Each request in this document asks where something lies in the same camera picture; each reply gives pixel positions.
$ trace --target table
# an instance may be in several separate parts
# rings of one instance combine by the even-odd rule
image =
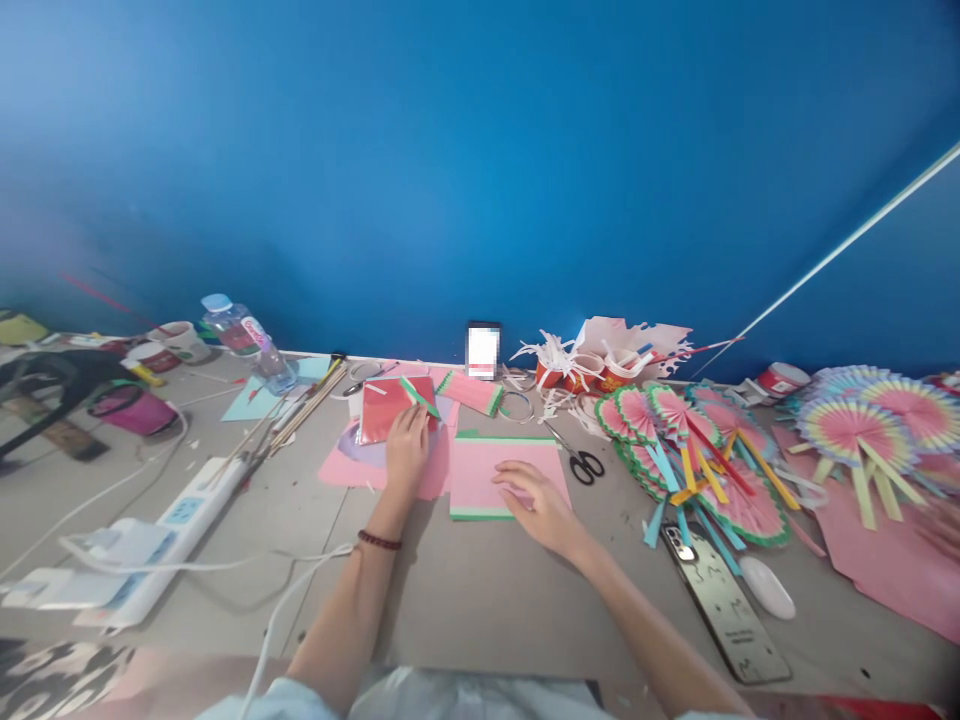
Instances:
[[[183,403],[229,389],[189,375],[188,370],[167,373],[170,384],[157,394]],[[230,380],[245,374],[243,365],[230,356],[197,370]],[[343,381],[341,389],[348,384]],[[147,470],[75,518],[64,532],[92,530],[116,517],[159,517],[208,456],[226,455],[243,430],[252,428],[252,422],[219,421],[232,400],[233,395],[227,395],[187,408],[190,430],[159,479],[155,479],[159,468]],[[345,428],[347,415],[346,403],[324,401],[297,431],[297,441],[268,460],[249,491],[228,505],[194,559],[224,561],[266,548],[317,554],[352,542],[378,496],[366,488],[347,490],[317,480],[317,470]],[[94,427],[81,414],[72,419],[85,429]],[[0,438],[7,422],[16,421],[0,422]],[[591,487],[577,482],[567,468],[577,514],[651,602],[709,663],[730,677],[666,550],[655,552],[641,542],[641,523],[650,517],[653,501],[609,444],[588,436],[567,413],[554,426],[576,447],[601,458],[607,468],[607,475]],[[460,429],[471,428],[498,435],[547,435],[535,422],[517,425],[463,408]],[[12,459],[26,464],[0,476],[0,568],[84,498],[136,468],[138,452],[147,458],[162,447],[140,443],[110,426],[93,432],[112,449],[89,465],[49,452],[40,439],[14,453]],[[195,440],[200,444],[194,450],[190,443]],[[815,523],[798,520],[819,537]],[[777,573],[798,607],[798,617],[791,622],[762,614],[794,677],[759,690],[926,702],[950,699],[952,669],[960,664],[960,649],[952,643],[860,595],[828,562],[796,540],[781,550],[751,552]],[[31,555],[13,577],[62,561],[64,553],[51,542]],[[330,561],[291,599],[281,613],[271,654],[292,656],[341,566],[338,560]],[[306,563],[295,563],[291,569],[290,563],[270,558],[227,572],[181,573],[148,621],[113,642],[255,655],[277,597],[305,567]],[[96,638],[93,631],[73,627],[73,615],[3,609],[0,637]],[[621,686],[642,683],[602,602],[571,567],[530,540],[515,523],[452,522],[446,496],[418,502],[412,513],[375,659],[430,668],[594,678]]]

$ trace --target water bottle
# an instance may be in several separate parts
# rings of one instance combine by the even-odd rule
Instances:
[[[263,326],[246,306],[226,295],[207,295],[200,302],[209,311],[203,320],[226,347],[244,360],[270,394],[280,397],[297,384],[297,374],[287,365]]]

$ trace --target computer mouse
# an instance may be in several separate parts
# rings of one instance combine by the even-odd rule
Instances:
[[[780,620],[793,620],[797,616],[793,598],[783,588],[773,570],[755,557],[741,558],[740,569],[747,587],[764,610]]]

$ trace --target black scissors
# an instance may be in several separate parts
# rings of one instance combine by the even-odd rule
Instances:
[[[603,463],[601,463],[596,455],[588,453],[586,450],[574,450],[572,447],[567,445],[567,441],[560,437],[560,433],[553,429],[553,426],[550,423],[545,422],[544,425],[547,426],[547,429],[553,433],[553,436],[559,441],[566,451],[570,453],[570,470],[573,471],[573,476],[582,482],[584,485],[593,485],[594,481],[598,477],[603,477],[603,474],[606,470],[603,469]]]

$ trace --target power strip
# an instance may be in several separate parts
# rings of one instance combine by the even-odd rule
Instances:
[[[223,472],[225,458],[210,458],[156,523],[170,531],[147,564],[174,564],[187,557],[223,510],[247,470],[234,459]],[[112,633],[139,625],[157,603],[177,571],[130,575],[120,591],[103,607],[83,610],[73,621],[82,627],[100,627]]]

